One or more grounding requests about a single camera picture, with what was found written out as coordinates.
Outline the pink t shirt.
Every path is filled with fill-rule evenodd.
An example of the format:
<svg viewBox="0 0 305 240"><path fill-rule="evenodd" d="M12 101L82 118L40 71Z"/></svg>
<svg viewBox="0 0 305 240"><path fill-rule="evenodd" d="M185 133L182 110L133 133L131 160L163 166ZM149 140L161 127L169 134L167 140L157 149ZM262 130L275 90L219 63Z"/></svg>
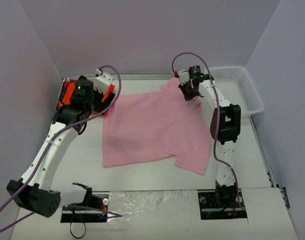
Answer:
<svg viewBox="0 0 305 240"><path fill-rule="evenodd" d="M159 91L121 95L103 121L105 168L175 157L176 167L204 175L211 146L200 101L185 101L174 77Z"/></svg>

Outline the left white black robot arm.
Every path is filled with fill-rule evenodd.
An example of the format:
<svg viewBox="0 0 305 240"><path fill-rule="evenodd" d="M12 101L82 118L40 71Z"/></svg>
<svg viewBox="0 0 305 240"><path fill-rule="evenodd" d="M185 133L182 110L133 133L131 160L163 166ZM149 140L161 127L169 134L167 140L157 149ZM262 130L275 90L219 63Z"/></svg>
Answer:
<svg viewBox="0 0 305 240"><path fill-rule="evenodd" d="M10 180L7 191L20 208L46 218L58 208L76 204L88 209L93 203L92 188L74 182L71 190L52 190L58 166L73 140L86 128L92 111L100 113L104 91L108 89L98 78L84 76L73 82L69 104L55 112L48 135L34 161L19 180Z"/></svg>

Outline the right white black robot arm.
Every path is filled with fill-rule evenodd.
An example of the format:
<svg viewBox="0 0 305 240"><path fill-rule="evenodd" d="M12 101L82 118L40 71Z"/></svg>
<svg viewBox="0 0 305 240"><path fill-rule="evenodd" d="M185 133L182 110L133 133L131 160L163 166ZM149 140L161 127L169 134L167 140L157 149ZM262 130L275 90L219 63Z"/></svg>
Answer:
<svg viewBox="0 0 305 240"><path fill-rule="evenodd" d="M173 75L178 79L178 87L186 101L205 98L213 110L209 129L213 155L218 162L214 200L217 205L225 207L239 195L234 163L235 145L241 133L241 107L227 100L213 76L202 73L198 65L175 71Z"/></svg>

